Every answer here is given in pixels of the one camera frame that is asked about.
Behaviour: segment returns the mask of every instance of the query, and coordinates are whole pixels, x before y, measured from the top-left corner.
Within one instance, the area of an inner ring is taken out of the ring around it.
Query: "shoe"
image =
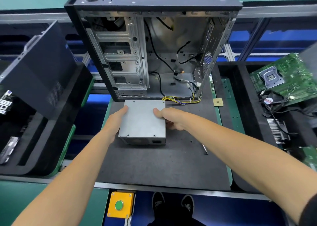
[[[154,211],[154,216],[158,214],[159,206],[163,206],[165,204],[164,196],[161,192],[155,192],[152,196],[152,208]]]
[[[193,216],[194,212],[194,199],[191,195],[187,194],[183,197],[181,201],[181,206],[188,210],[189,216]]]

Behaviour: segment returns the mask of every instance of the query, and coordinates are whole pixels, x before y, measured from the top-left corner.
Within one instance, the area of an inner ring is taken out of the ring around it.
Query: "black mat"
[[[185,106],[167,103],[216,122],[212,94],[207,84],[203,100]],[[110,114],[123,107],[113,103]],[[139,184],[200,190],[230,190],[226,165],[186,131],[167,130],[166,145],[132,146],[119,138],[110,145],[97,182]]]

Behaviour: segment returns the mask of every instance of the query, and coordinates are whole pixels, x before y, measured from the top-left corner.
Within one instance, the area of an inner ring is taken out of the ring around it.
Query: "motherboard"
[[[288,99],[285,106],[317,97],[317,82],[298,53],[290,53],[250,77],[257,93],[265,89],[279,93]]]

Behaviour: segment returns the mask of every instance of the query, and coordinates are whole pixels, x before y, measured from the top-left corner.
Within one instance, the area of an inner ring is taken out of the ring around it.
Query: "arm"
[[[186,130],[249,184],[276,202],[298,224],[317,193],[317,173],[282,150],[175,108],[154,109],[167,127]]]
[[[80,223],[109,144],[127,110],[125,106],[109,116],[104,128],[23,210],[13,226],[75,226]]]

